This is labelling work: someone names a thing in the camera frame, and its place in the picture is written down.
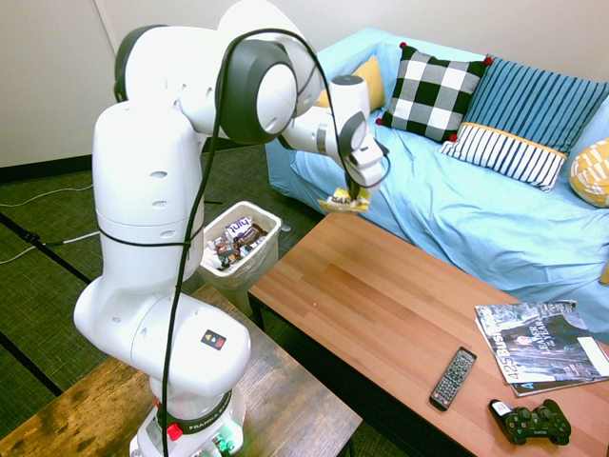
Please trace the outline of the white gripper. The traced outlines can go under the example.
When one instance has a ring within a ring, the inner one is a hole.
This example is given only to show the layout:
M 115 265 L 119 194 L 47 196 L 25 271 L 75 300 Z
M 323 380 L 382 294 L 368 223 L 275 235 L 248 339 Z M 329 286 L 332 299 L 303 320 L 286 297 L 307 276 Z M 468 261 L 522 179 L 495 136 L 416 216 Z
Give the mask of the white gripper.
M 345 174 L 350 198 L 357 198 L 361 190 L 372 194 L 384 179 L 383 155 L 353 152 L 345 159 Z

